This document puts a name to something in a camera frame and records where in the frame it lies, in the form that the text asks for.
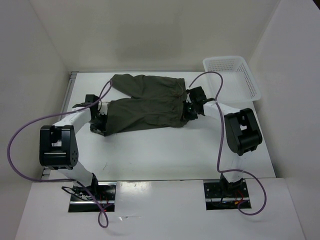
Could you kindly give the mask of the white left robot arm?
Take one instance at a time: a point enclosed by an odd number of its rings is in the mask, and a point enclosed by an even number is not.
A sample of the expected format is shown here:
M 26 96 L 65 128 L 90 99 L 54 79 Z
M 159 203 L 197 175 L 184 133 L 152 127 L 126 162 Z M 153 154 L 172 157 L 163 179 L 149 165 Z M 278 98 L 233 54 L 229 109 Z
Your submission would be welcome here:
M 106 131 L 108 104 L 94 94 L 87 94 L 85 101 L 76 104 L 72 113 L 53 125 L 40 129 L 39 162 L 43 167 L 56 170 L 75 181 L 75 190 L 89 200 L 100 194 L 98 179 L 80 162 L 76 134 L 87 123 L 90 130 L 104 135 Z

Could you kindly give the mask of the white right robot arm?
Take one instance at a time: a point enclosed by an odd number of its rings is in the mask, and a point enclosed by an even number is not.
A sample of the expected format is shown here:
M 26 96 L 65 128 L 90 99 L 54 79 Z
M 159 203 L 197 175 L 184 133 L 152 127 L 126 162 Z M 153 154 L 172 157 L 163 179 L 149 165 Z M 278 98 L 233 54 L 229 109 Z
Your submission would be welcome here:
M 219 191 L 225 197 L 236 193 L 243 183 L 244 162 L 262 143 L 263 137 L 251 108 L 238 109 L 207 98 L 202 87 L 186 90 L 183 120 L 195 120 L 199 115 L 219 120 L 221 138 L 217 171 L 220 173 Z

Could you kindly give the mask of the olive green shorts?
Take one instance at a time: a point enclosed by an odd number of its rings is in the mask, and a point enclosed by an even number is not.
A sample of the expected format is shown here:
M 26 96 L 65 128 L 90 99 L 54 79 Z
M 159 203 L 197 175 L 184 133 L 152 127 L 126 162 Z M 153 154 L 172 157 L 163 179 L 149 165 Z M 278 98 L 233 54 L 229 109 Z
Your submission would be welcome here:
M 115 74 L 113 89 L 126 98 L 112 100 L 107 107 L 105 136 L 158 128 L 182 128 L 184 102 L 187 100 L 184 78 Z

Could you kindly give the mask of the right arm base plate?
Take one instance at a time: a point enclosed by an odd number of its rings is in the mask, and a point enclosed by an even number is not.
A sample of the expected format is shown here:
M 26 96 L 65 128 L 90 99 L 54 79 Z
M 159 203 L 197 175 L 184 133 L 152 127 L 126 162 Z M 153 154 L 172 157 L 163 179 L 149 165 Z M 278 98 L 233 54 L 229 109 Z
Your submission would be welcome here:
M 203 183 L 206 210 L 233 210 L 251 209 L 249 192 L 247 184 L 244 181 L 240 187 L 231 192 L 223 192 L 218 180 L 207 181 Z

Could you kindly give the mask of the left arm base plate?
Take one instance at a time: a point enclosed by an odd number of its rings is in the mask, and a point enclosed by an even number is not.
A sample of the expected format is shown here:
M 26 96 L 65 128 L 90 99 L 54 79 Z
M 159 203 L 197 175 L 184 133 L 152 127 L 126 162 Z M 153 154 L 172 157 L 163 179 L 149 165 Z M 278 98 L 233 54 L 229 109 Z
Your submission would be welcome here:
M 63 191 L 70 195 L 69 213 L 93 213 L 99 212 L 100 209 L 97 204 L 93 201 L 89 194 L 82 190 L 80 187 L 63 186 Z M 105 212 L 115 211 L 115 198 L 116 198 L 116 183 L 103 183 L 97 186 L 97 194 L 95 195 L 96 200 L 102 206 Z

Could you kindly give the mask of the white plastic basket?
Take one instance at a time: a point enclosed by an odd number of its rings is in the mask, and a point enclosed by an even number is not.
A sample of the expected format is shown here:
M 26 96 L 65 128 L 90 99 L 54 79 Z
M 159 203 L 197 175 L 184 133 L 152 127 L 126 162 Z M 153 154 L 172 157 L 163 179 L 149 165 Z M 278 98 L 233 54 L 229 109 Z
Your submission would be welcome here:
M 254 102 L 262 95 L 245 59 L 241 56 L 208 57 L 203 61 L 208 85 L 223 104 Z

